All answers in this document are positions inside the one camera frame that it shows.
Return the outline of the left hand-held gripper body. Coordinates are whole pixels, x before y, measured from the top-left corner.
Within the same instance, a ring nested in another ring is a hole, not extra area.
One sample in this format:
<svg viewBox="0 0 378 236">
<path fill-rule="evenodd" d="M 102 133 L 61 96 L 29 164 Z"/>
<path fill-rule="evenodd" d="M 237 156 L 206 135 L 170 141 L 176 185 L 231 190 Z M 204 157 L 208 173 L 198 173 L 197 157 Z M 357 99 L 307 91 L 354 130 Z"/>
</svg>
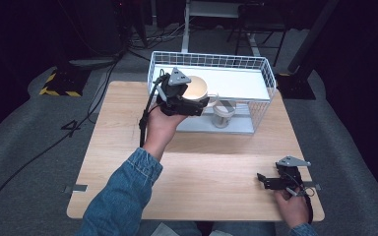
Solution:
<svg viewBox="0 0 378 236">
<path fill-rule="evenodd" d="M 167 116 L 176 114 L 189 115 L 190 106 L 183 94 L 188 89 L 188 84 L 191 80 L 174 67 L 171 73 L 165 73 L 160 70 L 160 76 L 157 81 L 156 90 L 159 95 L 157 103 L 160 106 L 160 110 Z"/>
</svg>

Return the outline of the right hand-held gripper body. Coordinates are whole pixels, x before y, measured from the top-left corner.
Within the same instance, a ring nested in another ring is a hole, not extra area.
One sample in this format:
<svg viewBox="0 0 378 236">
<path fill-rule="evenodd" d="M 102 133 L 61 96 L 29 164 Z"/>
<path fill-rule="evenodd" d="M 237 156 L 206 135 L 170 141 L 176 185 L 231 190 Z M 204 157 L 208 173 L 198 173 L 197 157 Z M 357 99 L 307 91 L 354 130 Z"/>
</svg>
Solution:
<svg viewBox="0 0 378 236">
<path fill-rule="evenodd" d="M 291 155 L 287 155 L 286 157 L 276 162 L 276 167 L 284 184 L 284 188 L 290 194 L 306 194 L 298 167 L 310 165 L 311 163 L 309 161 L 302 160 Z"/>
</svg>

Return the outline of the white mug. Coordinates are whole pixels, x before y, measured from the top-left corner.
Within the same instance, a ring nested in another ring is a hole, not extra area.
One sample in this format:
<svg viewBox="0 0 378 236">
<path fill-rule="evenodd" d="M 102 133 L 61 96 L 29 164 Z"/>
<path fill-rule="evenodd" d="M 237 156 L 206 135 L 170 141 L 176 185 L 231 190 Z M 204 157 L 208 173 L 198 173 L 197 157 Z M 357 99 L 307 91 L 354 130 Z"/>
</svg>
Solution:
<svg viewBox="0 0 378 236">
<path fill-rule="evenodd" d="M 209 91 L 207 82 L 197 76 L 190 76 L 190 83 L 187 84 L 187 89 L 184 91 L 182 97 L 190 101 L 195 101 L 200 98 L 208 97 L 209 104 L 206 107 L 212 107 L 219 101 L 219 95 L 216 92 Z"/>
</svg>

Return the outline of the glass jar with white lid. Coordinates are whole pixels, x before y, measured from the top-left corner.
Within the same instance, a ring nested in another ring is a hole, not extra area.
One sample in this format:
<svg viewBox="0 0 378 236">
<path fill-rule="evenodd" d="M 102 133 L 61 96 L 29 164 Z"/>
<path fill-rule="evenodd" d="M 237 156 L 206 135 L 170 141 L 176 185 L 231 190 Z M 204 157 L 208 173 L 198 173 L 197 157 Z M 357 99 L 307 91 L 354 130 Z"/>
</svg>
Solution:
<svg viewBox="0 0 378 236">
<path fill-rule="evenodd" d="M 236 102 L 232 100 L 220 100 L 213 106 L 213 111 L 213 125 L 223 129 L 228 126 L 232 116 L 235 114 Z"/>
</svg>

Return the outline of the white wire shelf rack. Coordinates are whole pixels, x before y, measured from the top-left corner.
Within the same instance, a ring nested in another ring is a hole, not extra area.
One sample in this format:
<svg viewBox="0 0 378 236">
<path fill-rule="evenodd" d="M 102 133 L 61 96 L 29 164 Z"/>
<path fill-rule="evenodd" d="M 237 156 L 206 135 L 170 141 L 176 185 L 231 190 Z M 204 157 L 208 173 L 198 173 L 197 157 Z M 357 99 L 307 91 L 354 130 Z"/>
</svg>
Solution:
<svg viewBox="0 0 378 236">
<path fill-rule="evenodd" d="M 207 108 L 202 115 L 183 121 L 178 126 L 180 132 L 253 134 L 276 93 L 272 67 L 264 57 L 165 51 L 152 53 L 148 87 L 174 68 L 186 76 L 202 78 L 219 99 L 235 103 L 226 127 L 216 127 L 213 119 L 218 114 Z"/>
</svg>

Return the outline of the person's right hand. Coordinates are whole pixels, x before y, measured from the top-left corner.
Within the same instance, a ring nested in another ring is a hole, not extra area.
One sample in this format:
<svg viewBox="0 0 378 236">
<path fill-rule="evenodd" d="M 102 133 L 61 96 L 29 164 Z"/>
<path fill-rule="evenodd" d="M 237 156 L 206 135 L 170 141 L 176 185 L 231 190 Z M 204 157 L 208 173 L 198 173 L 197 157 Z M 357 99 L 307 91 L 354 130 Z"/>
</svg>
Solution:
<svg viewBox="0 0 378 236">
<path fill-rule="evenodd" d="M 310 213 L 304 197 L 290 196 L 287 191 L 276 190 L 274 197 L 279 212 L 290 229 L 307 223 Z"/>
</svg>

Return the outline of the person's left hand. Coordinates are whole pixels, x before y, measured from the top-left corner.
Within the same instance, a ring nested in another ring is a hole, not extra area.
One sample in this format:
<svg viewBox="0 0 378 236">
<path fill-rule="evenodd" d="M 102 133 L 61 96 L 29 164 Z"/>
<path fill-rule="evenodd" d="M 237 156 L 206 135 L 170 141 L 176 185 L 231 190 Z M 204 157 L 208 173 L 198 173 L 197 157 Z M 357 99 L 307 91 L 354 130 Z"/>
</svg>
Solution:
<svg viewBox="0 0 378 236">
<path fill-rule="evenodd" d="M 177 126 L 184 119 L 186 119 L 186 116 L 167 116 L 159 107 L 154 108 L 149 115 L 147 136 L 143 149 L 157 161 L 161 161 L 165 148 L 174 137 Z"/>
</svg>

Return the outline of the grey tape piece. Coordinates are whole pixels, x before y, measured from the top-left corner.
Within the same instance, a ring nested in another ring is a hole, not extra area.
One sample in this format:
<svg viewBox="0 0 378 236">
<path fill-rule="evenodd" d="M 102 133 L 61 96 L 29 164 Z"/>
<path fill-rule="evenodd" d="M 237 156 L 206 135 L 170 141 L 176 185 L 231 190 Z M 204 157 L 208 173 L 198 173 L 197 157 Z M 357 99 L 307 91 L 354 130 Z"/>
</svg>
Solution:
<svg viewBox="0 0 378 236">
<path fill-rule="evenodd" d="M 314 183 L 312 181 L 305 181 L 305 182 L 303 182 L 303 186 L 305 188 L 313 188 L 316 191 L 321 191 L 322 190 L 322 188 L 321 188 L 321 186 L 319 184 L 316 184 L 316 183 Z"/>
<path fill-rule="evenodd" d="M 72 194 L 74 192 L 85 192 L 87 188 L 88 185 L 65 186 L 63 193 Z"/>
</svg>

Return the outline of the white desk leg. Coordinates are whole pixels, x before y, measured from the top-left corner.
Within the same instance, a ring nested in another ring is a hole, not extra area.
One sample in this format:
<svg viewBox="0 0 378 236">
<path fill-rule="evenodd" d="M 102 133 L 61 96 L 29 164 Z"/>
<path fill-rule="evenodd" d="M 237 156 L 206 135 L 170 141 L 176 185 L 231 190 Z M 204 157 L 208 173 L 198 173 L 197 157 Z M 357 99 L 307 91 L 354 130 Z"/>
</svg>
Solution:
<svg viewBox="0 0 378 236">
<path fill-rule="evenodd" d="M 189 49 L 191 17 L 230 18 L 238 17 L 239 3 L 229 3 L 214 0 L 185 0 L 184 33 L 181 44 L 181 52 L 187 53 Z"/>
</svg>

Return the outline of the black stand with base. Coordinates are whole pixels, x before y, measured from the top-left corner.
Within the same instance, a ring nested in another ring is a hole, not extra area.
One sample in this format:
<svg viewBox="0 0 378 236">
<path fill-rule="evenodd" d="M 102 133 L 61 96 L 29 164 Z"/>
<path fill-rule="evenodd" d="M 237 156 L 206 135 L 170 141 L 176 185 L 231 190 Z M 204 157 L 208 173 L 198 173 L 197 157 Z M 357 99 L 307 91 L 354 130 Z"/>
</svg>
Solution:
<svg viewBox="0 0 378 236">
<path fill-rule="evenodd" d="M 287 69 L 289 74 L 276 74 L 277 89 L 283 99 L 314 99 L 308 78 L 317 64 L 318 37 L 340 0 L 328 0 L 305 37 Z"/>
</svg>

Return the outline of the yellow black striped stand base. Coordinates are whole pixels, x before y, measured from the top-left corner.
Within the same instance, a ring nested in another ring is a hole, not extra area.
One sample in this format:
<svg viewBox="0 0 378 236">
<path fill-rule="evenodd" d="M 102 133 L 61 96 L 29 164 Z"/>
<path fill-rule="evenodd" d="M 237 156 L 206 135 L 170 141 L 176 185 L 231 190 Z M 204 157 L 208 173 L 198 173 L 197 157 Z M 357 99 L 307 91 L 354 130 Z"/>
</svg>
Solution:
<svg viewBox="0 0 378 236">
<path fill-rule="evenodd" d="M 71 71 L 61 71 L 54 69 L 39 94 L 82 96 L 90 74 L 91 70 L 74 69 Z"/>
</svg>

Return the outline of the black metal chair frame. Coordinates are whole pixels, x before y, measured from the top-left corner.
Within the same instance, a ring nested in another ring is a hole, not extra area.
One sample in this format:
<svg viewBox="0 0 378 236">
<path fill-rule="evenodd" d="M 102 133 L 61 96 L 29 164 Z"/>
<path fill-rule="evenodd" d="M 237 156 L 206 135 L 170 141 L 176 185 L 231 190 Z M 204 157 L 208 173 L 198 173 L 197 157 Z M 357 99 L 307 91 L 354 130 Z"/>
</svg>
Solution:
<svg viewBox="0 0 378 236">
<path fill-rule="evenodd" d="M 281 34 L 277 45 L 267 45 L 267 41 L 275 33 Z M 264 0 L 250 0 L 237 7 L 237 20 L 227 40 L 236 34 L 234 54 L 237 55 L 242 46 L 241 40 L 246 39 L 253 48 L 276 49 L 273 65 L 276 66 L 287 32 L 286 19 L 280 9 Z"/>
</svg>

